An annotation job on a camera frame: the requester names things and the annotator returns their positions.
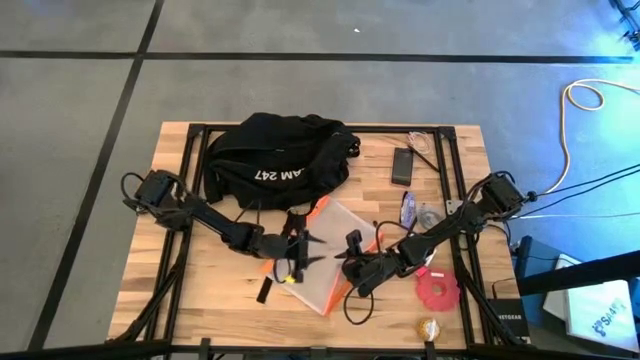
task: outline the black phone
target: black phone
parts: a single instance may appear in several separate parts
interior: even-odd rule
[[[412,172],[413,152],[410,149],[395,148],[393,150],[391,183],[405,186],[411,185]]]

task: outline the red object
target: red object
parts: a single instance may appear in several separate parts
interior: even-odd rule
[[[449,311],[455,308],[460,299],[460,289],[455,276],[445,270],[423,269],[416,271],[416,293],[424,306],[433,311]]]

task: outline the black strap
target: black strap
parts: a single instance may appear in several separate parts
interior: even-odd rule
[[[264,281],[262,282],[262,287],[260,288],[260,292],[258,293],[258,297],[256,297],[256,301],[260,304],[264,304],[267,302],[267,296],[269,295],[269,291],[271,291],[271,285],[273,284],[273,280],[268,277],[264,277]]]

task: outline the concrete floor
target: concrete floor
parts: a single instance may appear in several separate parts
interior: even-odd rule
[[[153,4],[3,1],[0,50],[135,51]],[[167,0],[149,50],[632,54],[621,31],[606,0]],[[131,62],[0,59],[0,273],[7,279],[0,352],[23,349],[31,337]],[[562,168],[560,91],[593,77],[640,86],[637,65],[145,60],[46,346],[104,340],[135,221],[118,182],[126,171],[148,169],[162,121],[240,121],[269,111],[480,124],[492,168],[540,191]],[[603,111],[567,112],[574,157],[567,184],[637,162],[640,97],[603,92]],[[637,211],[639,179],[547,213]],[[640,223],[522,220],[512,230],[514,238],[530,234],[589,260],[637,250]]]

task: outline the wooden table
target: wooden table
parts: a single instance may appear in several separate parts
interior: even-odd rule
[[[187,122],[163,124],[151,168],[178,173],[188,126]],[[470,188],[489,173],[482,133],[479,126],[456,126],[456,133],[466,185]],[[361,155],[350,160],[349,179],[331,196],[367,221],[397,220],[405,187],[390,183],[390,167],[393,148],[405,146],[406,135],[357,135],[362,140]],[[450,152],[448,146],[444,147],[451,188],[455,194]],[[431,148],[427,158],[436,163],[433,144]],[[192,168],[195,167],[197,149],[198,140],[192,154]],[[193,171],[189,173],[189,177],[192,177]],[[436,206],[444,213],[439,175],[417,157],[414,159],[411,190],[418,201]],[[214,208],[230,218],[240,212],[236,200],[231,196],[215,204]],[[252,221],[255,215],[248,211],[243,219]],[[265,233],[279,233],[284,220],[283,212],[263,211],[261,214]],[[138,219],[109,337],[123,332],[151,297],[164,234],[165,230],[155,225],[151,217],[141,216]],[[389,227],[385,230],[385,242],[391,243],[399,235],[397,230]],[[179,237],[176,239],[173,254],[177,253]],[[432,266],[453,271],[449,242],[444,242],[437,250]],[[502,232],[492,228],[484,231],[478,244],[478,253],[485,289],[489,290],[496,280],[514,277]],[[432,317],[442,327],[436,348],[465,348],[460,309],[456,307],[449,312],[427,310],[415,294],[415,278],[412,276],[393,278],[378,287],[375,290],[376,303],[372,318],[364,325],[354,326],[344,318],[342,304],[336,306],[328,317],[322,317],[277,284],[271,289],[266,304],[256,302],[264,278],[259,271],[263,263],[264,260],[228,250],[218,235],[196,224],[182,287],[174,344],[198,345],[201,338],[209,337],[216,345],[228,346],[420,349],[424,345],[416,335],[415,325],[420,319]],[[500,282],[496,287],[501,298],[519,297],[515,282]],[[476,342],[481,342],[477,306],[471,296],[469,299]],[[161,309],[156,334],[162,334],[167,302]],[[369,300],[354,297],[349,305],[350,315],[359,319],[366,314]]]

